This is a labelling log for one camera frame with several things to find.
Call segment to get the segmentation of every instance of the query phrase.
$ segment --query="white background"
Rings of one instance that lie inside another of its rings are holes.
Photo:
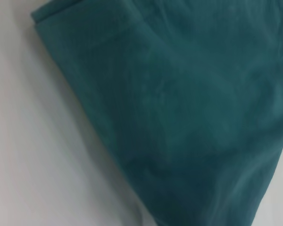
[[[150,226],[37,37],[0,0],[0,226]],[[283,154],[253,226],[283,226]]]

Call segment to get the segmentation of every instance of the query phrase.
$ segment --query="teal fabric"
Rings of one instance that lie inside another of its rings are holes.
[[[250,226],[283,148],[283,0],[54,0],[52,58],[159,226]]]

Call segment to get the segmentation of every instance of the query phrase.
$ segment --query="folded cloth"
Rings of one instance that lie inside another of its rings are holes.
[[[250,226],[283,148],[283,0],[54,0],[36,30],[159,226]]]

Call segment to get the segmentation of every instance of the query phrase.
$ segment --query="folded towel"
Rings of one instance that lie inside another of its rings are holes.
[[[52,58],[159,226],[250,226],[283,148],[283,0],[54,0]]]

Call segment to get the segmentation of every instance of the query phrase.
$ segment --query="white surface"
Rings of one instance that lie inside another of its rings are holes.
[[[140,226],[137,200],[32,28],[44,2],[0,0],[0,226]],[[253,226],[283,226],[283,155]]]

